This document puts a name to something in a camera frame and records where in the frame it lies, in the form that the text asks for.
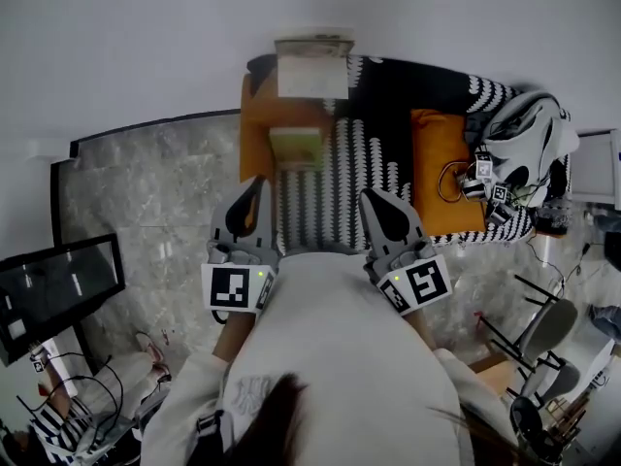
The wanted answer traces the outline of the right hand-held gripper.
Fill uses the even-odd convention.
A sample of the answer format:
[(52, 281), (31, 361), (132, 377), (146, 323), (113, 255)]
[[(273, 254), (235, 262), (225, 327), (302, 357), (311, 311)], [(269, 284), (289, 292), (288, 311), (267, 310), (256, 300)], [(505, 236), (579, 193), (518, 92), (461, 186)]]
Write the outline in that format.
[(358, 207), (372, 252), (364, 269), (400, 316), (452, 294), (444, 257), (431, 244), (417, 244), (425, 233), (409, 202), (378, 188), (366, 188), (359, 195)]

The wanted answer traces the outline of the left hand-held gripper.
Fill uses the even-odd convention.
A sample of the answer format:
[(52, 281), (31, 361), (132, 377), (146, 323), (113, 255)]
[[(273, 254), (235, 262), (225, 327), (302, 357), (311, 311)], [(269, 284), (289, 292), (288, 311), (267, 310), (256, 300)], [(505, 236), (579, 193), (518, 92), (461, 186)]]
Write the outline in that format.
[(278, 275), (275, 234), (272, 185), (264, 176), (240, 183), (216, 205), (211, 229), (216, 242), (201, 265), (208, 310), (262, 314)]

